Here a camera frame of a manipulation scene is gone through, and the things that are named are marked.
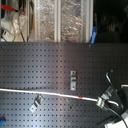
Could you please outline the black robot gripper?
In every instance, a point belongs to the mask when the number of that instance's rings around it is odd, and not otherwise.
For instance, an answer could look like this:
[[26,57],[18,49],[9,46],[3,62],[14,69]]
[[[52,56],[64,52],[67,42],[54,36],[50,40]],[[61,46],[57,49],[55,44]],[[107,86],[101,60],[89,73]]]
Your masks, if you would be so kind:
[[[121,84],[119,83],[117,77],[113,72],[107,73],[106,78],[110,83],[110,86],[105,91],[105,94],[108,97],[112,96],[112,93],[116,96],[118,107],[110,108],[110,111],[113,112],[120,120],[124,121],[122,114],[128,108],[128,100],[125,91],[121,88]],[[97,99],[96,105],[100,108],[104,108],[106,103],[105,100],[101,97]]]

